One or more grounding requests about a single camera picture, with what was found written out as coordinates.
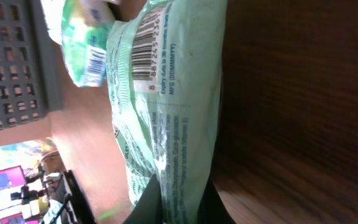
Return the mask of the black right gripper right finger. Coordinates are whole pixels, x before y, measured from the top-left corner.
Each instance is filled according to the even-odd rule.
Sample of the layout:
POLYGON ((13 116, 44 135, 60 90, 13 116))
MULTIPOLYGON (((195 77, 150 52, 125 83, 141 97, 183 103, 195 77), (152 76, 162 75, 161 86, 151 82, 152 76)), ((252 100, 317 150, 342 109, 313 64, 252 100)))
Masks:
POLYGON ((200 202, 197 224, 236 224, 226 210, 211 177, 208 178, 200 202))

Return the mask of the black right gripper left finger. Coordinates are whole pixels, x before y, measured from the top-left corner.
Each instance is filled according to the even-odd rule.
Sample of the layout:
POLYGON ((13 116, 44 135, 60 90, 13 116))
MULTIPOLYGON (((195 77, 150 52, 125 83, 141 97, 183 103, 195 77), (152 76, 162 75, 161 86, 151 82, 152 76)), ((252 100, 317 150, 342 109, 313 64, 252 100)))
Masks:
POLYGON ((141 198, 123 224, 163 224, 163 207, 160 184, 154 174, 141 198))

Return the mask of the green small tissue pack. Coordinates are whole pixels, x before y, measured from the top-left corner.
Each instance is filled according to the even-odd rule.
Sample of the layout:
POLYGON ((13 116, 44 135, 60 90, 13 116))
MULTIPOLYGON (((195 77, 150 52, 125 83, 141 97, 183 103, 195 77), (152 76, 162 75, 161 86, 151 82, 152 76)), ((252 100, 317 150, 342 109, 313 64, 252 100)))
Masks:
POLYGON ((102 0, 41 0, 49 37, 60 45, 78 87, 99 87, 106 76, 106 42, 115 21, 102 0))

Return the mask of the teal wet wipes pack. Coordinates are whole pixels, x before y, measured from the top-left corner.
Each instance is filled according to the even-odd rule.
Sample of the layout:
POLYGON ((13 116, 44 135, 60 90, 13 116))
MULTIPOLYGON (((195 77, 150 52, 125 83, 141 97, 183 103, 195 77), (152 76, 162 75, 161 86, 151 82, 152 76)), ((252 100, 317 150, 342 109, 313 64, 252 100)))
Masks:
POLYGON ((129 198, 152 177, 165 223, 196 223, 214 154, 225 0, 147 1, 108 35, 106 73, 129 198))

